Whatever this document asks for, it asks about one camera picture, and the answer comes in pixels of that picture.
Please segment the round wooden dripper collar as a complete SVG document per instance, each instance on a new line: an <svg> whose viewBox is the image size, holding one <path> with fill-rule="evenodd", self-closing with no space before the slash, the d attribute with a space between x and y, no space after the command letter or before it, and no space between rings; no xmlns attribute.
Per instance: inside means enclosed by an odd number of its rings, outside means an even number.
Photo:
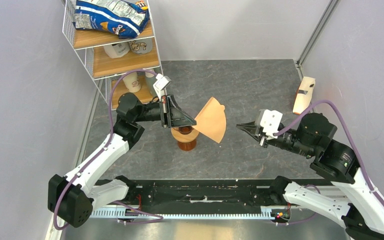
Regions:
<svg viewBox="0 0 384 240"><path fill-rule="evenodd" d="M182 126L182 127L171 128L170 131L174 139L180 143L192 142L199 135L199 132L196 129L194 129L192 126Z"/></svg>

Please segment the amber glass carafe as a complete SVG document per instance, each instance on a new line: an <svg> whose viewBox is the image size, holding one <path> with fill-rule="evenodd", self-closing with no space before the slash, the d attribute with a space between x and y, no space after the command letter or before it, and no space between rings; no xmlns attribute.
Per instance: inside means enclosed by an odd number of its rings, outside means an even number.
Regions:
<svg viewBox="0 0 384 240"><path fill-rule="evenodd" d="M194 139L192 141L189 141L189 142L181 142L181 141L177 141L177 146L183 150L183 151L191 151L193 150L197 145L197 139Z"/></svg>

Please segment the brown paper coffee filter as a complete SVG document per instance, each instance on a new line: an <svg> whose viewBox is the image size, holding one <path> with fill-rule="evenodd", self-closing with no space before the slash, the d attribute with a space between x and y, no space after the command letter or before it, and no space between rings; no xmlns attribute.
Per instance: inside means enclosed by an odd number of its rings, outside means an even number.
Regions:
<svg viewBox="0 0 384 240"><path fill-rule="evenodd" d="M211 97L194 119L195 130L220 144L227 128L225 106L215 97Z"/></svg>

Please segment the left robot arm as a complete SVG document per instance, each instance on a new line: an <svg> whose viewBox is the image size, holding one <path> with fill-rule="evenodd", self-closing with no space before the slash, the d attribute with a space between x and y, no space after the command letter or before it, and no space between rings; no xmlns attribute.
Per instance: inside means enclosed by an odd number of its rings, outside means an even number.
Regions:
<svg viewBox="0 0 384 240"><path fill-rule="evenodd" d="M142 103L128 92L118 100L116 121L102 144L80 165L48 182L47 208L54 214L54 227L61 218L74 228L83 225L92 212L116 201L132 204L137 198L133 183L123 177L97 185L99 178L140 140L145 129L140 122L160 121L165 128L195 126L196 120L183 111L172 94L156 102Z"/></svg>

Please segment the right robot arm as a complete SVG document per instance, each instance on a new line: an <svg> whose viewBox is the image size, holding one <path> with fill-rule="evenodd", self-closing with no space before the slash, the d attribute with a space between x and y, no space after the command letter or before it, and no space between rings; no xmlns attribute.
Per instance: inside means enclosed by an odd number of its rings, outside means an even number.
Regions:
<svg viewBox="0 0 384 240"><path fill-rule="evenodd" d="M340 225L354 240L384 240L383 197L369 188L354 150L334 140L337 127L325 116L308 113L297 129L289 129L272 139L257 121L237 127L264 148L271 145L313 159L310 168L347 197L347 201L332 199L278 176L268 191L272 203L305 207Z"/></svg>

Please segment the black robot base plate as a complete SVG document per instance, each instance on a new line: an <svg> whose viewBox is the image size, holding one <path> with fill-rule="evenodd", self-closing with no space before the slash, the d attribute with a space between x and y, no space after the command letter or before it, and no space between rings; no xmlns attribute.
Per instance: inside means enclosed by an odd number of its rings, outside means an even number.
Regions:
<svg viewBox="0 0 384 240"><path fill-rule="evenodd" d="M117 179L129 190L118 201L153 214L256 214L261 207L286 206L281 194L291 179Z"/></svg>

